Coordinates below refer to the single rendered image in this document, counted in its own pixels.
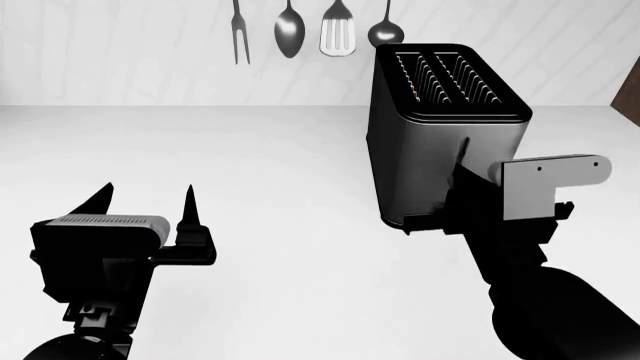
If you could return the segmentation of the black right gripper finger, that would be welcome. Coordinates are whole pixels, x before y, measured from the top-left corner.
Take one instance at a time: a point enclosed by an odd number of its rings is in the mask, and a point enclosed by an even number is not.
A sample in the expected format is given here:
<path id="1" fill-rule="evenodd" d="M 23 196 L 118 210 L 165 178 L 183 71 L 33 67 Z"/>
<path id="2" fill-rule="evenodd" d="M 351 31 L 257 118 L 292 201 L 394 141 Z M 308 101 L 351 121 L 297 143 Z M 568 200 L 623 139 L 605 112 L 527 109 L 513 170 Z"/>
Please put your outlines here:
<path id="1" fill-rule="evenodd" d="M 487 227 L 502 219 L 500 188 L 463 165 L 469 145 L 465 137 L 448 180 L 449 227 Z"/>

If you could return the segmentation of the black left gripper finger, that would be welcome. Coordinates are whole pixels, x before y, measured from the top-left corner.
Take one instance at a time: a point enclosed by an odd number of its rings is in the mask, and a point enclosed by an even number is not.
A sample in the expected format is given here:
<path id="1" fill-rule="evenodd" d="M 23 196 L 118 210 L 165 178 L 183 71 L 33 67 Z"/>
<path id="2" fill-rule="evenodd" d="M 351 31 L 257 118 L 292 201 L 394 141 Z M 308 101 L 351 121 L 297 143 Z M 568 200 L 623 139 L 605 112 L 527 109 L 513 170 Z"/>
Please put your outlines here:
<path id="1" fill-rule="evenodd" d="M 184 202 L 183 216 L 179 221 L 176 231 L 175 245 L 179 247 L 197 246 L 200 244 L 199 239 L 201 224 L 195 200 L 194 189 L 189 185 Z"/>
<path id="2" fill-rule="evenodd" d="M 106 215 L 111 204 L 113 191 L 114 186 L 111 182 L 108 182 L 69 214 Z"/>

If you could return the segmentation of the brown wooden cabinet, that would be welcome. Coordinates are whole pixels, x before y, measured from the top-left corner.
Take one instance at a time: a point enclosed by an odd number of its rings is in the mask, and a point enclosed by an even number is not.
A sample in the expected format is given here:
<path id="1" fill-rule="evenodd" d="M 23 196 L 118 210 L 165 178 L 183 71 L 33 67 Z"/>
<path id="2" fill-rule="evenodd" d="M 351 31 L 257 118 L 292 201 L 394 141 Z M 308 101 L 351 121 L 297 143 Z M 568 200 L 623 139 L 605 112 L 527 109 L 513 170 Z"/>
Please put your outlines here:
<path id="1" fill-rule="evenodd" d="M 640 59 L 631 68 L 610 106 L 640 128 Z"/>

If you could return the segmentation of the steel ladle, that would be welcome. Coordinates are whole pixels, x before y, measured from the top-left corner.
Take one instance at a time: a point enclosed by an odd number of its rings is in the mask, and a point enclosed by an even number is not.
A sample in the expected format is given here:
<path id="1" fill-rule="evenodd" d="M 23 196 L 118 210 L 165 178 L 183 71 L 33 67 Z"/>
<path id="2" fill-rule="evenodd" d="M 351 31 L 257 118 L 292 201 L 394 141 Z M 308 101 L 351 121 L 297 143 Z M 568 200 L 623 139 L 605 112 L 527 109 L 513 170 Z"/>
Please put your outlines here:
<path id="1" fill-rule="evenodd" d="M 405 33 L 400 26 L 390 20 L 391 0 L 386 0 L 386 8 L 383 20 L 371 26 L 367 33 L 368 41 L 372 47 L 382 44 L 400 44 L 405 39 Z"/>

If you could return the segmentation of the steel serving spoon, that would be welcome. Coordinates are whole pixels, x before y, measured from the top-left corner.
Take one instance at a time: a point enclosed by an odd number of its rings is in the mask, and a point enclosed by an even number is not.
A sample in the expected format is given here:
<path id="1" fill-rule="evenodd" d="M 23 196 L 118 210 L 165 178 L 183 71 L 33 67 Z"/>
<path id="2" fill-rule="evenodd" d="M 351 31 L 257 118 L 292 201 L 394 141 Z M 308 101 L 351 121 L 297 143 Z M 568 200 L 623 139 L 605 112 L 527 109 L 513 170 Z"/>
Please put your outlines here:
<path id="1" fill-rule="evenodd" d="M 306 28 L 301 15 L 295 11 L 291 0 L 274 24 L 274 36 L 278 49 L 287 59 L 293 59 L 301 50 L 306 36 Z"/>

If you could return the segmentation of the steel slotted spatula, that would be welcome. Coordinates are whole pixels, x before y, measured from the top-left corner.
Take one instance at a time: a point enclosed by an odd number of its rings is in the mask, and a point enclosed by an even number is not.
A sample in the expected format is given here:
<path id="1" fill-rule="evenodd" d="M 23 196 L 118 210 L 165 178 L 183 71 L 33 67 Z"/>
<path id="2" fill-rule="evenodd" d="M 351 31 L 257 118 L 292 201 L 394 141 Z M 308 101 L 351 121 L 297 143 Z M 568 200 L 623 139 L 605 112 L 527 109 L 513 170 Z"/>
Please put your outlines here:
<path id="1" fill-rule="evenodd" d="M 334 0 L 322 17 L 319 50 L 331 57 L 349 56 L 356 50 L 355 20 L 343 0 Z"/>

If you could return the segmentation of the black and steel toaster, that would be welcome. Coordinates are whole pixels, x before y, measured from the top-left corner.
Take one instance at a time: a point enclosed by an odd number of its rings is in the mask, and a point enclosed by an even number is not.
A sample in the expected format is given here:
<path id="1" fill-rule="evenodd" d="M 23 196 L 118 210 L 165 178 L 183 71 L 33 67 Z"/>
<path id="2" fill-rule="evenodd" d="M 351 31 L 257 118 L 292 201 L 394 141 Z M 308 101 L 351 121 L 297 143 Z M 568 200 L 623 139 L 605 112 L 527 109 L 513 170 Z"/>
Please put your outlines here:
<path id="1" fill-rule="evenodd" d="M 510 161 L 531 108 L 462 44 L 383 44 L 376 49 L 366 141 L 383 222 L 443 206 L 464 140 L 478 176 Z"/>

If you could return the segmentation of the steel carving fork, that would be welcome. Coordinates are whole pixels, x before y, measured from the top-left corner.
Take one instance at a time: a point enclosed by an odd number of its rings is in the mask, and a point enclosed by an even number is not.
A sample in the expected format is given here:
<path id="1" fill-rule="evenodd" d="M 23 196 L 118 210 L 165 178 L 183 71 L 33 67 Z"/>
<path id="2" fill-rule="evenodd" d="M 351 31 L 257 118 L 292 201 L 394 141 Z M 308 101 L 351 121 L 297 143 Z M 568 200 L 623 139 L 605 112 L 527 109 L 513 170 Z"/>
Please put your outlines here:
<path id="1" fill-rule="evenodd" d="M 249 43 L 247 37 L 247 29 L 244 17 L 242 17 L 240 11 L 240 3 L 239 0 L 232 0 L 233 4 L 233 16 L 231 19 L 231 29 L 232 29 L 232 38 L 233 38 L 233 49 L 234 49 L 234 61 L 235 64 L 239 63 L 239 44 L 243 44 L 245 59 L 248 65 L 251 64 L 250 59 L 250 50 Z"/>

